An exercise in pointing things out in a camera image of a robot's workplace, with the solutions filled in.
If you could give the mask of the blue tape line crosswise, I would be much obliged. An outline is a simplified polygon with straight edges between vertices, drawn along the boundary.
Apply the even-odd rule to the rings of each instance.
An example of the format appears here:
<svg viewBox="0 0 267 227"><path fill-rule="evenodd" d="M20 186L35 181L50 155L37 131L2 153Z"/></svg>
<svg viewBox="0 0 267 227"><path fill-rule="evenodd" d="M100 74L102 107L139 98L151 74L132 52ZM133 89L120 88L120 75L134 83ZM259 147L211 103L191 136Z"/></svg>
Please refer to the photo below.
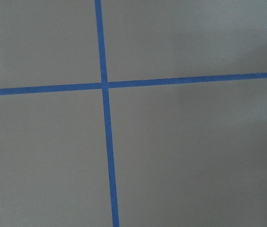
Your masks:
<svg viewBox="0 0 267 227"><path fill-rule="evenodd" d="M113 81L113 82L108 82L107 87L108 88L146 87L146 86L158 86L158 85L175 85L175 84L189 84L189 83L217 82L217 81L231 81L231 80L248 80L248 79L267 79L267 72L186 77L186 78L171 78L171 79ZM36 87L0 88L0 96L64 92L64 91L94 90L94 89L102 89L102 88L103 86L99 82L98 83L83 83L83 84L36 86Z"/></svg>

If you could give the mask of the blue tape line lengthwise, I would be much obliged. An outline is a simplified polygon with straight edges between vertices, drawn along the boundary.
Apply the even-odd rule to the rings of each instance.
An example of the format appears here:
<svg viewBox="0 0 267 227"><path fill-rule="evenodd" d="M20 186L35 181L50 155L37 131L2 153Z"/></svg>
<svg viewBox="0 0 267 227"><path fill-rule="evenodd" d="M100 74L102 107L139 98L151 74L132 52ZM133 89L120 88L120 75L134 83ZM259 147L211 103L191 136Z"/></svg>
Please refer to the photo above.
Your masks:
<svg viewBox="0 0 267 227"><path fill-rule="evenodd" d="M103 115L104 115L106 151L107 151L107 161L108 161L108 175L109 175L109 187L110 187L111 210L112 210L112 225L114 227L118 227L120 225L120 221L119 221L114 151L113 151L113 140L112 140L112 123L111 123L111 111L110 111L110 99L109 99L108 74L107 74L107 67L106 67L103 16L102 16L102 5L101 5L100 0L95 1L95 14L96 14L96 23L97 23L99 63L100 63L100 71L101 71Z"/></svg>

